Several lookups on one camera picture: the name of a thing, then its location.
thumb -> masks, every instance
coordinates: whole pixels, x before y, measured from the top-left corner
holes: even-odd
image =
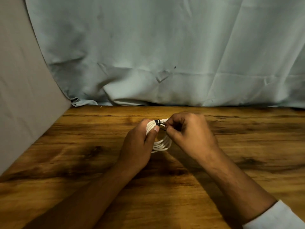
[[[149,131],[149,133],[146,136],[145,139],[145,145],[153,148],[153,144],[155,142],[155,138],[159,132],[160,127],[159,126],[155,126],[152,130]]]
[[[182,140],[181,132],[175,130],[172,126],[168,125],[166,128],[166,134],[172,139],[177,145]]]

wooden table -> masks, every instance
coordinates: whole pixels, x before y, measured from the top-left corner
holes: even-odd
[[[0,177],[0,228],[25,223],[105,172],[142,118],[202,112],[221,148],[305,220],[305,111],[288,108],[71,108]],[[219,189],[173,145],[152,154],[96,228],[241,228]]]

right hand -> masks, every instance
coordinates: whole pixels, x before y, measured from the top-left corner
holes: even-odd
[[[166,133],[185,153],[199,161],[219,151],[218,142],[203,114],[181,112],[166,122]]]

coiled cable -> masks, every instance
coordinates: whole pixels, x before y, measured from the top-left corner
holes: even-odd
[[[148,122],[146,126],[146,135],[152,130],[156,125],[157,126],[163,126],[165,127],[165,122],[168,119],[162,119],[162,120],[153,120]],[[152,148],[152,153],[155,153],[157,151],[164,151],[167,150],[171,146],[171,139],[165,135],[162,140],[154,142],[153,148]]]

forearm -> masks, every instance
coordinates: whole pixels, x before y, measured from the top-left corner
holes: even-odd
[[[242,223],[261,215],[276,199],[252,180],[220,149],[198,161],[237,209]]]
[[[24,229],[91,229],[137,171],[117,163],[108,172],[31,221]]]

